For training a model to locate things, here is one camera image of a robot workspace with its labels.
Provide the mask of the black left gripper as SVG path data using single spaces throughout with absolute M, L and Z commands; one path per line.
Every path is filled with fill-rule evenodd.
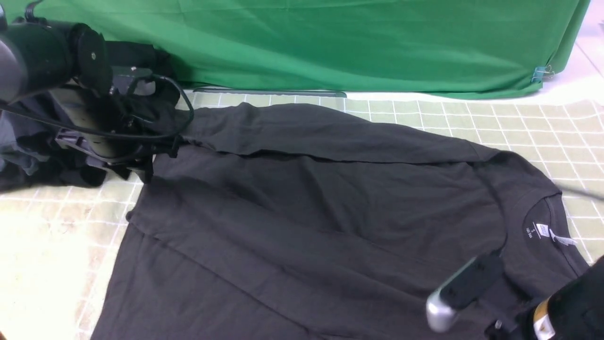
M 51 90 L 51 98 L 71 121 L 56 140 L 63 148 L 86 155 L 87 165 L 114 172 L 122 179 L 136 174 L 151 181 L 153 157 L 176 157 L 183 139 L 175 104 L 155 95 L 97 96 L 80 87 Z

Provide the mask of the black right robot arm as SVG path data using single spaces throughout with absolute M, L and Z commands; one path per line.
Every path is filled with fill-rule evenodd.
M 604 259 L 542 301 L 531 316 L 536 340 L 604 338 Z

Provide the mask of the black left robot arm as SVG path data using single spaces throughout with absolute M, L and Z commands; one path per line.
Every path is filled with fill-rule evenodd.
M 99 187 L 112 171 L 144 183 L 174 158 L 192 111 L 170 55 L 107 42 L 83 23 L 26 15 L 1 22 L 1 191 Z

